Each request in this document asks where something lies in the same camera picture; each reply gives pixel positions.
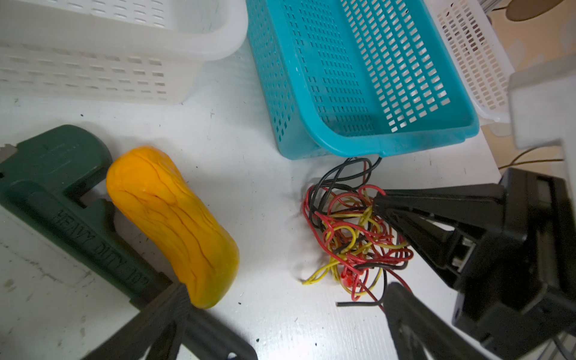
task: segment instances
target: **yellow squash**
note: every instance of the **yellow squash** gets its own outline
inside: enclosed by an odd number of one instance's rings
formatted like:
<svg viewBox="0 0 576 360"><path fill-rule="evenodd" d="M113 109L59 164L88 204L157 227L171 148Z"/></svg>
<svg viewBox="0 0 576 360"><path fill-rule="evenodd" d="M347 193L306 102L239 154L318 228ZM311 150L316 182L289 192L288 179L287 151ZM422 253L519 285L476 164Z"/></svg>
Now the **yellow squash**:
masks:
<svg viewBox="0 0 576 360"><path fill-rule="evenodd" d="M238 246L188 188L168 155L138 147L106 177L120 211L159 247L198 308L214 306L238 271Z"/></svg>

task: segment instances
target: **white tabletop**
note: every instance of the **white tabletop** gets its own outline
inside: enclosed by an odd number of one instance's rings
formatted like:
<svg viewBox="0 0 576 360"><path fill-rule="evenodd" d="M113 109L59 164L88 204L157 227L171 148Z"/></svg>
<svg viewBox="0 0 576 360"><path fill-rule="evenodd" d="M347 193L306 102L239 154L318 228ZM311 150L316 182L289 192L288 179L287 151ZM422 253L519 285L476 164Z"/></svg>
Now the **white tabletop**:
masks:
<svg viewBox="0 0 576 360"><path fill-rule="evenodd" d="M336 308L348 294L331 279L300 284L323 258L300 213L304 189L343 159L290 161L279 154L247 43L207 63L182 105L0 97L0 144L67 123L94 133L114 158L144 144L172 157L240 248L236 281L210 312L246 338L260 359L396 358L377 308ZM370 182L431 188L499 178L480 132L459 145L385 158ZM91 197L105 196L103 189L100 184ZM115 222L147 261L174 278L151 241L121 214ZM78 359L137 313L120 291L4 209L0 224L0 358ZM421 258L400 274L449 322L456 293ZM195 357L183 348L179 358Z"/></svg>

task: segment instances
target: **white plastic basket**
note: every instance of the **white plastic basket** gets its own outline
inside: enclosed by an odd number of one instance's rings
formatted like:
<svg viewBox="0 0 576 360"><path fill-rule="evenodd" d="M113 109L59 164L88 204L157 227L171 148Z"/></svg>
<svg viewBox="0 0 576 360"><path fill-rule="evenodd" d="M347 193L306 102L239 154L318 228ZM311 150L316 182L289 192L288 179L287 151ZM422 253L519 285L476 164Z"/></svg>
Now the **white plastic basket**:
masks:
<svg viewBox="0 0 576 360"><path fill-rule="evenodd" d="M179 103L247 29L244 0L0 0L0 90Z"/></svg>
<svg viewBox="0 0 576 360"><path fill-rule="evenodd" d="M478 114L510 122L508 79L514 72L478 0L427 0Z"/></svg>

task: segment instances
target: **tangled wire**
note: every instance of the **tangled wire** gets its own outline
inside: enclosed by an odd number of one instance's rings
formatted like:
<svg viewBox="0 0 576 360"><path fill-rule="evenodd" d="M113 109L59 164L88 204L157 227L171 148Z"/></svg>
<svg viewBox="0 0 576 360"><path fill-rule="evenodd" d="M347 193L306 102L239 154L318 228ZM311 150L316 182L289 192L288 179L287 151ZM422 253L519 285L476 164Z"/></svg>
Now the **tangled wire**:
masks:
<svg viewBox="0 0 576 360"><path fill-rule="evenodd" d="M373 212L374 198L368 194L370 190L376 190L386 195L381 188L368 185L372 171L381 160L378 158L372 164L368 158L346 159L308 188L302 204L302 213L318 244L330 255L328 263L303 284L317 283L332 274L352 299L350 302L337 302L336 306L379 306L384 311L382 302L388 284L387 273L410 290L395 270L406 268L414 253L407 248L408 242L400 235L395 239L392 228ZM358 163L363 163L363 171L340 176L346 167ZM344 183L358 178L362 178L358 186ZM376 276L368 285L369 271L375 268L378 269ZM384 290L378 299L372 290L380 278L384 280ZM360 297L366 294L374 301L359 302Z"/></svg>

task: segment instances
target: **teal plastic basket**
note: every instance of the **teal plastic basket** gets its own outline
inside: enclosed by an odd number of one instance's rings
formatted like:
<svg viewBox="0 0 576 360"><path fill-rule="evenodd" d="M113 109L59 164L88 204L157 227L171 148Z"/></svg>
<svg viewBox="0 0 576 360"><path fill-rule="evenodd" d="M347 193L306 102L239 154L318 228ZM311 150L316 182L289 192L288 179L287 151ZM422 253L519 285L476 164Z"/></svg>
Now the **teal plastic basket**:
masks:
<svg viewBox="0 0 576 360"><path fill-rule="evenodd" d="M478 133L422 0L247 0L283 156L391 156Z"/></svg>

